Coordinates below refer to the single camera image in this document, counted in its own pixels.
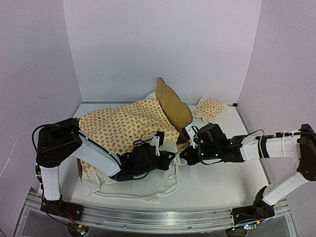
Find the duck print mattress cushion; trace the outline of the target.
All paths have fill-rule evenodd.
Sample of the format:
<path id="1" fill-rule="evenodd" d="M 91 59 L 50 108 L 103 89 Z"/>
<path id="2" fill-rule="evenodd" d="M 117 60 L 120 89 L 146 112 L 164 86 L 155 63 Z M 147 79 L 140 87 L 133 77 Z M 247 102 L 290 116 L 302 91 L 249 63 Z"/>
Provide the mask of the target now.
<path id="1" fill-rule="evenodd" d="M 156 132 L 164 132 L 165 139 L 159 151 L 176 154 L 176 142 L 180 133 L 170 123 L 158 99 L 150 94 L 145 100 L 116 108 L 102 108 L 89 112 L 79 119 L 80 129 L 94 142 L 109 152 L 123 155 L 138 146 L 142 140 L 150 142 Z M 86 194 L 96 194 L 104 198 L 139 199 L 144 202 L 158 203 L 159 198 L 177 189 L 177 172 L 174 171 L 159 184 L 159 190 L 151 194 L 107 193 L 103 187 L 117 187 L 117 181 L 110 180 L 106 174 L 85 161 L 82 166 L 82 182 Z"/>

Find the wooden pet bed frame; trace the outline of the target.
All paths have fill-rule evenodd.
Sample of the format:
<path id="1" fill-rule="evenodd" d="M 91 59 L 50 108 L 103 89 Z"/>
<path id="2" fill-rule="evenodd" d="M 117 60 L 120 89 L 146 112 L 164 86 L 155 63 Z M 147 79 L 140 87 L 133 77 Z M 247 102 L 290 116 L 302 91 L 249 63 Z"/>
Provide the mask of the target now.
<path id="1" fill-rule="evenodd" d="M 176 157 L 179 151 L 188 144 L 182 132 L 182 128 L 193 121 L 191 110 L 180 100 L 179 96 L 165 83 L 162 78 L 157 79 L 157 87 L 154 96 L 158 99 L 159 104 L 170 123 L 180 133 L 176 142 L 178 148 L 178 152 L 175 154 Z"/>

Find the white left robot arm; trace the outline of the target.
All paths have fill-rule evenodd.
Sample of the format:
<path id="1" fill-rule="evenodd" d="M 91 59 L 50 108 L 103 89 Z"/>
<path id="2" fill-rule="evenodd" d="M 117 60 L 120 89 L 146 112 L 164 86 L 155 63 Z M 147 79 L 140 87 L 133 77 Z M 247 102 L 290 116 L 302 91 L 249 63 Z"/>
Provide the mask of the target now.
<path id="1" fill-rule="evenodd" d="M 47 208 L 56 216 L 66 212 L 61 201 L 59 167 L 69 157 L 76 157 L 101 170 L 117 182 L 141 180 L 153 170 L 167 171 L 174 153 L 160 150 L 164 133 L 158 131 L 145 141 L 138 141 L 131 152 L 113 154 L 90 139 L 79 128 L 75 118 L 54 124 L 43 124 L 32 132 L 36 151 L 36 174 Z"/>

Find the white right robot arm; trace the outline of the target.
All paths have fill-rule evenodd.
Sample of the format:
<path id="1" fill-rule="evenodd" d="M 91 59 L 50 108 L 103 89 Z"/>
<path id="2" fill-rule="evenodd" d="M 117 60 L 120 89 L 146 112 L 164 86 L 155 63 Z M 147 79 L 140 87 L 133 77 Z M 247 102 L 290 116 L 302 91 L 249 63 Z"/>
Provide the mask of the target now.
<path id="1" fill-rule="evenodd" d="M 245 162 L 256 159 L 293 158 L 297 162 L 279 182 L 264 187 L 258 201 L 250 205 L 248 214 L 259 219 L 281 198 L 307 182 L 316 180 L 316 134 L 309 124 L 290 132 L 272 135 L 246 135 L 226 137 L 218 124 L 209 123 L 202 128 L 187 125 L 182 129 L 190 145 L 180 154 L 188 165 L 201 163 Z"/>

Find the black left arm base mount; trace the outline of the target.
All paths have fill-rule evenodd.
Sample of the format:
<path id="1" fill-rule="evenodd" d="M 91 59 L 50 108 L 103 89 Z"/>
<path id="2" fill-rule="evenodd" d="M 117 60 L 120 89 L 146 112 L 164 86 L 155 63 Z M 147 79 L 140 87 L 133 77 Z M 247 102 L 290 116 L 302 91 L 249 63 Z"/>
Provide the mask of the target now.
<path id="1" fill-rule="evenodd" d="M 59 200 L 47 200 L 42 194 L 40 210 L 49 215 L 79 221 L 82 217 L 83 205 L 64 201 L 62 197 Z"/>

